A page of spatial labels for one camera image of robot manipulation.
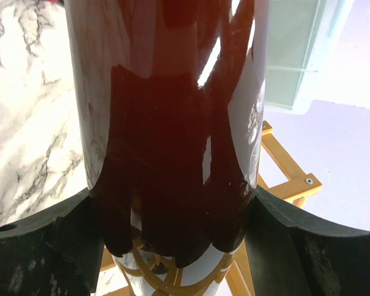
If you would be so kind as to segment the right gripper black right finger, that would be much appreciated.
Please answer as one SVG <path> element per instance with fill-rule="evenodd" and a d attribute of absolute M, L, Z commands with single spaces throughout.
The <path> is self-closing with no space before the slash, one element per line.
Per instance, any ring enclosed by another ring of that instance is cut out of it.
<path fill-rule="evenodd" d="M 343 226 L 262 187 L 245 244 L 257 295 L 370 295 L 370 232 Z"/>

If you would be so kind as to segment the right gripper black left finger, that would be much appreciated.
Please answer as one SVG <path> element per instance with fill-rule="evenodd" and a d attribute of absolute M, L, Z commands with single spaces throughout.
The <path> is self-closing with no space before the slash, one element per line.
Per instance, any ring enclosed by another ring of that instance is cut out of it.
<path fill-rule="evenodd" d="M 0 295 L 91 295 L 103 249 L 83 189 L 0 227 Z"/>

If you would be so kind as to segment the red bottle gold foil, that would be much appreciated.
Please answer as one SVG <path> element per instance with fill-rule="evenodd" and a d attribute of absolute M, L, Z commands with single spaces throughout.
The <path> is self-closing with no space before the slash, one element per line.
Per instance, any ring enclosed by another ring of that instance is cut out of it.
<path fill-rule="evenodd" d="M 260 159 L 269 1 L 66 1 L 89 193 L 135 295 L 214 295 Z"/>

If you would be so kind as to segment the wooden wine rack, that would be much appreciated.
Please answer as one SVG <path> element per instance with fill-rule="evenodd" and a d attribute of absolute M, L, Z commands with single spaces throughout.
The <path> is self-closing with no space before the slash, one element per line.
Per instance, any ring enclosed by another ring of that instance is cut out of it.
<path fill-rule="evenodd" d="M 280 183 L 270 185 L 258 175 L 258 185 L 280 199 L 302 208 L 321 182 L 305 173 L 273 134 L 273 127 L 263 122 L 261 149 L 275 163 L 273 174 L 281 172 Z M 113 271 L 104 283 L 109 295 L 255 295 L 252 270 L 245 242 L 230 252 L 220 252 L 209 245 L 201 257 L 185 268 L 176 265 L 175 257 L 166 257 L 147 249 L 140 235 L 133 239 L 130 252 L 123 258 L 104 250 L 100 273 Z"/>

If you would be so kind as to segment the clear plastic storage box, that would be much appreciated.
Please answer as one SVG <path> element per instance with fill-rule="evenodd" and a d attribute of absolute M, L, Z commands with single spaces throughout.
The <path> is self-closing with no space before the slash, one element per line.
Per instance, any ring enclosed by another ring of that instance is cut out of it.
<path fill-rule="evenodd" d="M 271 3 L 265 110 L 308 111 L 352 6 L 353 1 Z"/>

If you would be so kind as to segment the red black utility knife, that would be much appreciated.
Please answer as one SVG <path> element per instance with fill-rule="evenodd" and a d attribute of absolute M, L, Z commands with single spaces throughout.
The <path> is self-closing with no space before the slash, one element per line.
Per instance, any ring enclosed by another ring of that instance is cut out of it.
<path fill-rule="evenodd" d="M 61 4 L 61 5 L 64 4 L 64 0 L 45 0 L 45 1 L 53 2 L 53 3 L 58 3 L 58 4 Z"/>

